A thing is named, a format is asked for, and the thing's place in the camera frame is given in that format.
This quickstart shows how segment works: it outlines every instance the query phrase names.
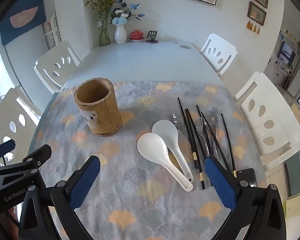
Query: fork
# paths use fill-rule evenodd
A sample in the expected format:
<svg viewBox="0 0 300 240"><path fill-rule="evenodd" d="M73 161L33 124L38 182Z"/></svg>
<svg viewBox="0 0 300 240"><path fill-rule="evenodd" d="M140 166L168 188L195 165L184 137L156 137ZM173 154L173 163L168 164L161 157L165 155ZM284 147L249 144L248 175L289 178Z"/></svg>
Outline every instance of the fork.
<svg viewBox="0 0 300 240"><path fill-rule="evenodd" d="M216 129L216 125L218 124L218 107L217 106L214 106L212 108L211 117L213 119L213 131L216 136L216 139L218 139L217 129Z"/></svg>
<svg viewBox="0 0 300 240"><path fill-rule="evenodd" d="M198 133L202 133L201 138L202 138L202 140L204 142L204 145L206 147L207 155L210 156L210 152L209 152L209 149L208 149L207 142L206 142L206 140L203 139L204 138L204 132L203 132L203 121L202 121L202 117L201 116L199 116L199 117L197 117L195 119L195 126L197 128Z"/></svg>

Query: blue flower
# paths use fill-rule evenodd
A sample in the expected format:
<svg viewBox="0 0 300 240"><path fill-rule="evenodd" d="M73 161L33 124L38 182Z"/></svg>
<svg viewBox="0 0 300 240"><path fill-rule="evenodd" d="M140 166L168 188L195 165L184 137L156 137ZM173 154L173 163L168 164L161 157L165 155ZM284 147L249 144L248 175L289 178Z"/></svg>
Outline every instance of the blue flower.
<svg viewBox="0 0 300 240"><path fill-rule="evenodd" d="M116 17L112 20L113 25L125 25L127 23L127 19L124 17Z"/></svg>
<svg viewBox="0 0 300 240"><path fill-rule="evenodd" d="M129 5L131 9L135 9L135 10L137 10L138 6L139 6L138 4L133 4L133 3Z"/></svg>

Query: bamboo cup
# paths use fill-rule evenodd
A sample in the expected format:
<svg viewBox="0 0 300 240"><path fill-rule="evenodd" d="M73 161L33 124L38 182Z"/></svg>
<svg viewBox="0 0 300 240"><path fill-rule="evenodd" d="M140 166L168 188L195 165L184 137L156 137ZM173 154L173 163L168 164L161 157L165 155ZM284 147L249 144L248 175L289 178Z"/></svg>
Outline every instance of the bamboo cup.
<svg viewBox="0 0 300 240"><path fill-rule="evenodd" d="M113 84L105 78L93 78L74 92L74 101L90 130L99 136L114 134L121 122Z"/></svg>

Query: dining table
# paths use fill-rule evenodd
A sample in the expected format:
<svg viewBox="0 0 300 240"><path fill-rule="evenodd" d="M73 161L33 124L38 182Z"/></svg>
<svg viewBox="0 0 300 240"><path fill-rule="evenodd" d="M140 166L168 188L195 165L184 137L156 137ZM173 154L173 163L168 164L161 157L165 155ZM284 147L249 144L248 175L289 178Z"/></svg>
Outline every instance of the dining table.
<svg viewBox="0 0 300 240"><path fill-rule="evenodd" d="M121 115L119 130L109 137L90 131L74 101L75 89L96 77L114 84ZM208 117L217 106L226 120L237 170L253 168L257 186L267 186L242 112L192 44L159 41L96 47L53 95L29 150L44 144L51 147L51 158L39 168L47 187L67 180L91 155L100 159L100 173L82 206L75 209L93 239L209 240L226 220L230 210L223 206L213 186L206 182L205 189L201 188L185 129L178 131L178 144L194 176L191 192L186 192L163 166L146 160L138 151L138 139L151 132L158 120L172 120L173 114L181 114L177 98L194 121L198 117L196 105ZM218 141L231 165L220 119L216 126ZM171 152L169 158L180 169ZM50 208L50 212L61 238L67 239L55 209ZM238 239L244 234L242 230Z"/></svg>

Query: white rice paddle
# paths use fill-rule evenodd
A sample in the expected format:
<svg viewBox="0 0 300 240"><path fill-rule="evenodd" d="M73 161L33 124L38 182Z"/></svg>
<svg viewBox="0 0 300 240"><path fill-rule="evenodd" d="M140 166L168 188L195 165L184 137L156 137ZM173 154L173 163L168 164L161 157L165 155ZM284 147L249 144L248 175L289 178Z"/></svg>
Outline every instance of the white rice paddle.
<svg viewBox="0 0 300 240"><path fill-rule="evenodd" d="M146 133L138 140L138 150L147 160L165 167L185 191L193 189L192 183L172 164L168 149L162 138L155 133Z"/></svg>
<svg viewBox="0 0 300 240"><path fill-rule="evenodd" d="M189 168L189 165L186 162L179 148L178 130L175 127L175 125L168 120L160 120L153 125L152 132L159 135L163 139L166 146L170 149L170 151L175 156L185 177L190 182L193 182L193 176Z"/></svg>

